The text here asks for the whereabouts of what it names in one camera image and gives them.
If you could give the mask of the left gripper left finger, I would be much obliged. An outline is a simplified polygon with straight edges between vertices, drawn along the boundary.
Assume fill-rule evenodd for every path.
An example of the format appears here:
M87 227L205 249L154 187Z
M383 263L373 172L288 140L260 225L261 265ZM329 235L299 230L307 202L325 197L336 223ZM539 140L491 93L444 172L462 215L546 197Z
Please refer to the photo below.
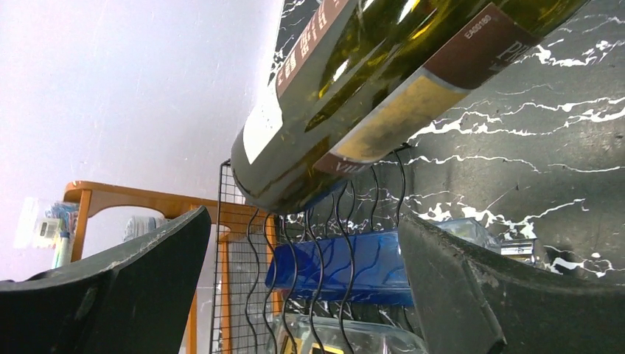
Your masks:
M1 283L3 353L177 353L203 267L204 209L168 232Z

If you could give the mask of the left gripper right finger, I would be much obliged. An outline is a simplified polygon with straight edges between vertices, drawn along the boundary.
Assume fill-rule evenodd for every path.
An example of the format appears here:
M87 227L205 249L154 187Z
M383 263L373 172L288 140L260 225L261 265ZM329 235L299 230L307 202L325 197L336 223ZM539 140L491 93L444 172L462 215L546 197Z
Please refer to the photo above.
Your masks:
M624 287L544 271L413 215L398 240L429 353L622 353Z

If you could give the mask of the orange wooden shelf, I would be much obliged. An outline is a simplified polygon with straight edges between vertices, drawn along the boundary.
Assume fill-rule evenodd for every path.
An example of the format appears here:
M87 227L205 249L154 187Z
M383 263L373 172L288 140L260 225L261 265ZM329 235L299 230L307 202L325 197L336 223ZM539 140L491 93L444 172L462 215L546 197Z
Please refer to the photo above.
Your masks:
M142 207L164 216L155 228L139 232L146 241L156 232L168 232L198 209L209 214L209 230L201 240L214 244L213 310L208 318L210 353L264 353L272 341L275 316L282 312L278 293L264 286L271 247L277 244L276 219L257 208L224 201L120 187L92 181L66 185L65 202L77 203L77 222L71 261L83 257L88 220L114 207Z

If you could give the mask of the blue label jar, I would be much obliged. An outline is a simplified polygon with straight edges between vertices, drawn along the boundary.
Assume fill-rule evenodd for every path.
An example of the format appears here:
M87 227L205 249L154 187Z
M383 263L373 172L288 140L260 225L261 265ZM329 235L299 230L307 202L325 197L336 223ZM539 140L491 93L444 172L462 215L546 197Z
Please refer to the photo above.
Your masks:
M169 221L169 219L163 217L133 216L126 224L123 241L127 242L134 238L141 237Z

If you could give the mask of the blue glass bottle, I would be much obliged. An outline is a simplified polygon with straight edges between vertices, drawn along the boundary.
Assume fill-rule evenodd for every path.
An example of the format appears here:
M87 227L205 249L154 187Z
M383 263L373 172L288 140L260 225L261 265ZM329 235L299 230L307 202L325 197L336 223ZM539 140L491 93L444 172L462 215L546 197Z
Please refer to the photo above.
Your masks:
M283 244L273 255L265 286L295 299L413 305L395 229Z

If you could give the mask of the marker pen set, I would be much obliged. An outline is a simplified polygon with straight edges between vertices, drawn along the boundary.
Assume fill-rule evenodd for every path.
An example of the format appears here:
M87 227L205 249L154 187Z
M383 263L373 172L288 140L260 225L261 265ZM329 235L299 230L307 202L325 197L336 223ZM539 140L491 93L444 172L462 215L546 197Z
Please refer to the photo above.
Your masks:
M13 246L52 249L52 268L71 262L80 205L27 197L19 215Z

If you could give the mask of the olive green wine bottle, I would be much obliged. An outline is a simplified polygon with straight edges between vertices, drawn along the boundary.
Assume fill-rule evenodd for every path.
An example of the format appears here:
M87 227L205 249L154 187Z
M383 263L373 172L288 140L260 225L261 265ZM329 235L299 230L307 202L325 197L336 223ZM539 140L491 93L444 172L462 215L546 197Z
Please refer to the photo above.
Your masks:
M302 212L539 44L582 1L323 1L231 149L246 200Z

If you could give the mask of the clear whisky bottle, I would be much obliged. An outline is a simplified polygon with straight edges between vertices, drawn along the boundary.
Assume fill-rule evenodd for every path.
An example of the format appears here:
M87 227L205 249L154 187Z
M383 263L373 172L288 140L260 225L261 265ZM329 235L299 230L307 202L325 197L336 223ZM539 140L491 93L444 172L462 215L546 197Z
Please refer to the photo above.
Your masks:
M412 332L386 324L288 313L271 325L260 353L426 353L424 341Z

